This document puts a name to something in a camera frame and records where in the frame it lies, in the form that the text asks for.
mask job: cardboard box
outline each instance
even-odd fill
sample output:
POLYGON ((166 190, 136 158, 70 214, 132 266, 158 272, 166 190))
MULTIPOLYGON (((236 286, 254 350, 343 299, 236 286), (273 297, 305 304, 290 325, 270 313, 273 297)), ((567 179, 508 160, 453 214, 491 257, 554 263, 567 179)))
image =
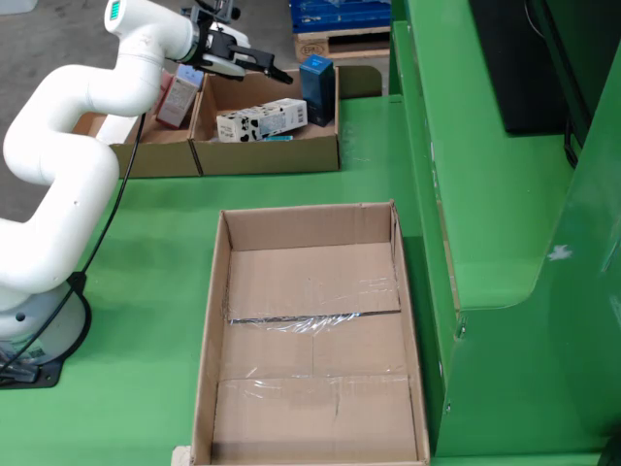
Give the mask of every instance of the cardboard box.
MULTIPOLYGON (((94 138, 105 119, 106 116, 104 115, 86 114, 76 124, 74 133, 94 138)), ((125 175, 129 164, 138 130, 138 122, 127 136, 125 144, 110 145, 118 157, 121 177, 125 175)), ((180 129, 171 129, 157 122, 154 114, 148 114, 131 178, 201 176, 199 164, 195 160, 194 152, 188 141, 189 126, 189 116, 184 120, 180 129)))
MULTIPOLYGON (((167 128, 153 115, 147 116, 131 178, 339 170, 340 100, 381 95, 381 73, 371 66, 342 66, 337 70, 339 97, 333 123, 325 128, 308 125, 295 130, 293 134, 297 138, 293 141, 270 141, 260 145, 210 142, 216 131, 215 116, 218 111, 238 110, 280 98, 301 99, 299 71, 291 72, 295 79, 292 85, 278 83, 260 73, 249 73, 241 83, 205 76, 203 91, 199 92, 193 111, 180 129, 167 128)), ((86 114, 76 124, 74 133, 95 137, 104 119, 103 115, 86 114)), ((137 126, 125 144, 111 145, 120 163, 121 176, 129 163, 137 126)))
POLYGON ((336 117, 325 127, 309 124, 286 134, 292 141, 256 144, 212 142, 216 117, 279 99, 302 99, 300 71, 287 71, 293 84, 248 73, 242 82, 206 76, 192 118, 191 144, 205 175, 300 173, 337 171, 339 159, 340 99, 381 95, 381 74, 373 67, 337 69, 336 117))
POLYGON ((191 464, 428 463, 414 335, 392 203, 222 212, 191 464))

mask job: green metal panel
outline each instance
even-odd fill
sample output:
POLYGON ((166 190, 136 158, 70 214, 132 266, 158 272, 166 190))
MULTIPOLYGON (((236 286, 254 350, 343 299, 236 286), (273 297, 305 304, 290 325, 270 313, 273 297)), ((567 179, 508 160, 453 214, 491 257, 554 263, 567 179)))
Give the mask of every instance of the green metal panel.
POLYGON ((397 68, 397 53, 395 51, 394 27, 395 21, 391 23, 393 35, 390 39, 390 64, 388 75, 388 93, 390 95, 399 95, 401 91, 401 79, 399 78, 399 69, 397 68))
MULTIPOLYGON (((413 57, 411 28, 405 21, 392 25, 392 47, 396 54, 393 76, 398 76, 403 91, 408 121, 411 160, 419 200, 423 230, 420 261, 429 271, 429 305, 416 310, 418 342, 423 362, 423 382, 427 401, 430 444, 435 448, 443 410, 445 379, 450 370, 456 311, 451 296, 448 269, 444 255, 440 217, 433 185, 433 165, 425 103, 418 70, 413 57)), ((423 295, 417 289, 419 297, 423 295)))
POLYGON ((572 169, 561 135, 505 132, 469 0, 409 0, 461 307, 533 290, 572 169))
POLYGON ((395 24, 394 48, 423 233, 434 165, 420 163, 416 114, 428 118, 453 260, 467 266, 453 345, 434 306, 450 360, 437 455, 597 450, 621 420, 621 57, 574 175, 560 138, 504 133, 468 0, 409 0, 409 14, 416 47, 401 47, 395 24))
POLYGON ((433 466, 596 466, 596 454, 434 458, 433 466))
POLYGON ((393 21, 408 20, 408 12, 406 10, 407 3, 405 0, 392 0, 390 15, 393 21))
POLYGON ((621 3, 537 0, 534 5, 572 111, 573 130, 584 141, 618 48, 621 3))
POLYGON ((90 334, 60 385, 0 396, 0 463, 167 465, 189 445, 221 209, 393 198, 414 306, 428 306, 401 99, 343 102, 341 132, 341 172, 131 181, 89 274, 90 334))

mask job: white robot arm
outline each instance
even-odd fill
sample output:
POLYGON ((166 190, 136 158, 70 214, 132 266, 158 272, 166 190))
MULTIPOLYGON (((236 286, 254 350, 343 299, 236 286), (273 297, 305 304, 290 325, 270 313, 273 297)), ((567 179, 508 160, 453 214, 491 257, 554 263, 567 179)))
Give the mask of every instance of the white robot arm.
POLYGON ((18 336, 15 319, 7 323, 11 310, 31 295, 60 287, 74 272, 116 186, 114 152, 71 134, 83 114, 147 112, 159 94, 166 58, 232 79, 242 79, 245 69, 260 69, 290 83, 274 67, 273 55, 249 49, 245 35, 216 25, 204 11, 195 7, 193 13, 194 21, 148 0, 110 0, 106 29, 120 39, 114 69, 55 70, 9 128, 4 156, 11 171, 50 188, 25 223, 0 218, 0 350, 3 341, 18 336), (254 61, 246 61, 248 56, 254 61))

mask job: white product box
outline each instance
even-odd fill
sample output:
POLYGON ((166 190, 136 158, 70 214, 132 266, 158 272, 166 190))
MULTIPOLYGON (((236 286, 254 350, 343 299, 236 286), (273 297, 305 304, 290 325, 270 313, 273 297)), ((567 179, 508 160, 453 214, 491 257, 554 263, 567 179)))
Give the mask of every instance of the white product box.
POLYGON ((202 82, 202 72, 192 69, 191 66, 181 65, 160 104, 157 121, 172 128, 179 128, 194 103, 202 82))
POLYGON ((261 141, 309 124, 304 100, 280 99, 269 104, 217 117, 218 137, 223 143, 261 141))

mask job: black cable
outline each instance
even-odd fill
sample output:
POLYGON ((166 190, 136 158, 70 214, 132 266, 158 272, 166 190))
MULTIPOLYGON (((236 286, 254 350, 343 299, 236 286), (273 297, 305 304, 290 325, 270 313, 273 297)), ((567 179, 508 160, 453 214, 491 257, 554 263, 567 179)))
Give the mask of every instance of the black cable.
POLYGON ((86 270, 88 270, 88 267, 90 267, 90 263, 95 258, 97 251, 101 247, 101 244, 103 243, 104 238, 106 237, 106 233, 108 233, 108 229, 110 228, 110 225, 112 225, 113 223, 114 216, 116 215, 116 211, 118 210, 118 206, 120 205, 120 200, 123 197, 123 192, 125 191, 125 187, 127 186, 127 180, 129 180, 129 174, 132 171, 132 166, 134 165, 134 159, 136 158, 136 151, 138 150, 138 144, 140 143, 140 137, 143 134, 143 127, 145 126, 146 116, 147 116, 146 114, 143 114, 143 116, 140 118, 140 126, 138 127, 138 133, 136 133, 136 141, 134 142, 134 148, 132 149, 132 156, 129 159, 129 165, 127 165, 127 171, 125 172, 123 183, 120 185, 120 191, 118 192, 118 195, 116 196, 116 202, 114 203, 113 211, 110 213, 110 216, 108 217, 108 221, 106 222, 106 226, 104 226, 104 229, 101 232, 101 235, 99 235, 99 239, 97 240, 97 243, 95 244, 95 247, 93 248, 93 252, 90 254, 90 257, 88 257, 88 260, 86 261, 86 264, 84 265, 84 267, 82 267, 83 274, 85 274, 86 270))
POLYGON ((565 148, 565 156, 567 157, 568 162, 572 166, 573 169, 578 165, 578 156, 575 154, 575 150, 572 147, 572 119, 567 118, 567 123, 565 124, 565 143, 563 144, 565 148))
POLYGON ((543 40, 545 40, 545 37, 543 37, 543 34, 541 34, 541 31, 539 31, 536 27, 535 24, 533 23, 533 20, 531 19, 531 14, 528 10, 528 0, 524 0, 524 11, 526 12, 526 19, 528 20, 529 24, 531 25, 531 28, 535 31, 535 33, 540 36, 543 40))
MULTIPOLYGON (((123 192, 125 191, 125 187, 127 186, 127 181, 129 180, 129 175, 130 175, 130 173, 132 171, 132 166, 134 165, 134 160, 136 159, 136 152, 138 151, 138 145, 140 143, 140 138, 143 135, 143 128, 145 127, 145 119, 146 119, 146 117, 147 117, 147 114, 143 114, 141 116, 140 126, 138 127, 138 133, 136 133, 136 140, 134 141, 134 148, 132 149, 132 156, 129 159, 129 164, 127 165, 127 170, 125 171, 125 176, 123 177, 123 182, 121 183, 120 190, 118 192, 118 195, 116 196, 116 202, 114 203, 113 210, 111 211, 110 216, 108 217, 108 221, 106 222, 106 226, 104 226, 103 231, 99 235, 99 239, 97 240, 97 243, 95 244, 95 247, 93 248, 92 253, 88 257, 88 260, 86 261, 86 264, 84 265, 84 267, 82 267, 82 270, 80 271, 80 273, 82 275, 84 275, 86 273, 86 271, 88 270, 88 267, 90 267, 90 264, 92 263, 93 259, 95 258, 95 255, 97 254, 97 251, 101 247, 101 244, 103 243, 104 238, 106 237, 106 233, 108 233, 108 229, 110 228, 110 225, 112 224, 112 222, 114 220, 114 216, 116 216, 116 211, 118 211, 118 206, 120 205, 120 201, 121 201, 121 199, 123 197, 123 192)), ((51 323, 54 321, 54 319, 58 316, 58 314, 60 314, 60 311, 62 311, 62 308, 65 306, 65 304, 67 304, 67 301, 69 301, 69 298, 71 298, 71 295, 75 291, 74 286, 73 286, 72 283, 69 283, 69 286, 71 286, 71 287, 70 287, 69 291, 67 292, 67 294, 65 294, 65 296, 62 298, 62 301, 60 301, 60 304, 58 304, 58 306, 56 306, 56 309, 54 309, 54 312, 49 315, 48 319, 39 328, 39 330, 37 330, 34 333, 34 335, 32 335, 32 337, 30 337, 30 340, 28 340, 28 343, 26 343, 11 359, 9 359, 7 362, 4 363, 4 365, 2 367, 0 367, 0 380, 3 379, 2 373, 5 372, 10 366, 15 364, 15 362, 25 352, 28 351, 28 349, 37 341, 37 339, 43 334, 43 332, 45 332, 48 329, 48 327, 51 325, 51 323)))

